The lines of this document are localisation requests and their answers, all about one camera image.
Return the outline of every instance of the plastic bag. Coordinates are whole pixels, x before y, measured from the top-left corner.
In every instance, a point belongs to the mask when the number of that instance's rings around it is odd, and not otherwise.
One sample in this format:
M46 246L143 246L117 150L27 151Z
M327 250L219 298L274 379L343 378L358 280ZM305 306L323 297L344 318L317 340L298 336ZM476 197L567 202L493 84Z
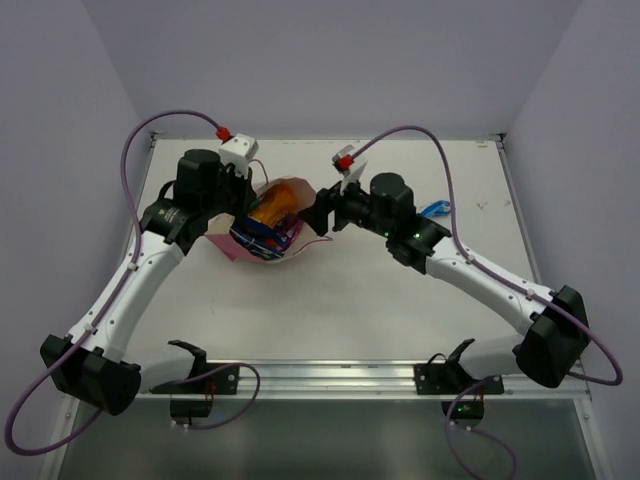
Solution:
M293 192L297 199L298 211L310 207L315 202L315 190L309 185L309 182L298 177L281 177L265 183L256 188L256 194L259 198L262 197L264 199L268 191L279 184L284 184L288 187L288 190ZM271 225L275 221L269 212L263 211L260 215L256 216L259 216L259 218L267 221ZM280 251L279 248L274 248L273 244L266 244L265 242L257 240L252 235L247 234L246 231L238 228L238 223L234 225L234 222L236 222L236 219L231 215L218 215L209 222L209 229L207 233L205 233L205 237L218 247L231 261L244 260L256 263L281 262L295 257L311 244L331 240L328 237L318 237L309 225L299 220L299 225L292 225L292 228L297 228L295 238L286 245L284 251Z

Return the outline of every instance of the red connector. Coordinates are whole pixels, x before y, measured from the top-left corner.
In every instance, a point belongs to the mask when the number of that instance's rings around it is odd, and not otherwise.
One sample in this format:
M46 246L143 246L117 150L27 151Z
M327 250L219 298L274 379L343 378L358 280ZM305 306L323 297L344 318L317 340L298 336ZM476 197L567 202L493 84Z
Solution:
M231 132L227 127L220 127L216 130L216 137L218 137L222 142L227 142L231 138Z
M344 172L351 165L353 165L353 158L351 158L351 155L349 154L339 158L338 161L335 163L336 168L340 172Z

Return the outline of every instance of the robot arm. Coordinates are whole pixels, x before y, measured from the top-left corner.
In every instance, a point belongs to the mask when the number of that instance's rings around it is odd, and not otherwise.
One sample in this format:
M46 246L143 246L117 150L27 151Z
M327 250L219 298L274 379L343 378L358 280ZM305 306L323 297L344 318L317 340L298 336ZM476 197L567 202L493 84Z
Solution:
M170 342L161 352L135 359L135 363L123 358L147 305L194 242L204 235L209 220L220 213L238 216L248 212L256 198L248 163L257 148L255 139L236 135L223 143L219 153L189 150L180 159L176 180L162 188L157 201L143 214L137 261L132 262L132 246L84 317L63 339L50 335L42 344L40 354L49 367L91 332L52 374L59 390L117 415L139 391L201 373L201 351L182 342ZM165 198L171 186L173 198ZM131 274L119 288L127 270ZM110 300L115 292L119 293ZM94 315L105 307L103 320L92 326Z
M464 291L515 330L504 338L464 341L449 355L444 368L433 366L438 370L435 377L439 376L456 392L474 381L512 373L524 373L549 388L560 385L589 339L562 315L533 301L533 295L573 314L587 326L580 294L567 286L553 292L506 271L462 245L469 257L466 259L448 229L416 213L413 191L402 177L394 173L379 174L371 180L366 193L358 181L366 160L360 156L356 163L348 163L349 158L341 154L334 158L334 164L344 180L319 191L315 204L302 212L303 219L316 233L327 233L329 214L333 213L333 231L352 223L385 237L387 250L398 262ZM473 259L522 286L527 293L505 287L474 265Z
M204 235L208 221L223 212L239 216L248 211L255 193L247 164L256 150L254 139L238 135L220 147L219 155L208 150L185 153L178 163L176 180L165 185L158 200L144 212L137 262L131 262L131 249L105 291L67 336L60 339L50 335L43 343L41 356L51 366L81 336L92 333L52 374L59 390L117 415L140 391L206 371L206 353L183 342L170 342L162 352L144 359L129 361L124 359L125 352L147 305L195 240ZM448 357L444 368L438 367L435 376L455 391L475 379L519 372L542 385L558 386L588 339L561 316L532 301L530 295L535 293L561 306L586 325L580 295L569 287L551 292L463 246L468 255L501 276L526 285L528 293L507 289L465 261L446 228L416 214L413 192L399 175L380 174L372 180L370 193L364 192L359 178L365 164L359 157L358 164L347 166L344 180L318 192L315 204L301 213L303 219L324 235L333 212L334 231L353 223L385 237L387 249L401 264L459 288L494 310L515 330L506 338L464 341ZM173 198L168 199L165 194L171 185ZM94 327L92 316L107 305L127 269L132 274L109 303L104 321Z

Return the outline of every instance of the gray floor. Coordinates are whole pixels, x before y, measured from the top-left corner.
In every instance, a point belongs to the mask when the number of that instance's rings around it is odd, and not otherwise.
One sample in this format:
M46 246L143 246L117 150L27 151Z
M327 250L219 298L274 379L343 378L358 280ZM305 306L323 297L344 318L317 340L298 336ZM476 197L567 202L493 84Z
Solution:
M225 401L212 417L237 407ZM79 418L90 407L81 410ZM73 442L60 478L469 478L443 425L437 402L261 401L218 431L185 435L170 429L167 401L138 400ZM519 480L594 478L571 401L493 402L482 426L514 448ZM504 478L509 459L498 447L462 432L456 438L474 468Z

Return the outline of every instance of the orange object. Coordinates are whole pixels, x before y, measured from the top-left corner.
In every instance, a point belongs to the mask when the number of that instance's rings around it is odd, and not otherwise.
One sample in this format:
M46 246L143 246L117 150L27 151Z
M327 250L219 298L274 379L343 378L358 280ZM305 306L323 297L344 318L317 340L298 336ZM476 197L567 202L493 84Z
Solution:
M284 217L299 209L300 202L293 189L285 183L278 183L266 191L260 205L249 213L249 217L273 228Z
M231 138L231 132L229 131L229 129L227 127L220 127L217 131L216 131L216 136L222 140L222 143L226 142L227 140L229 140Z

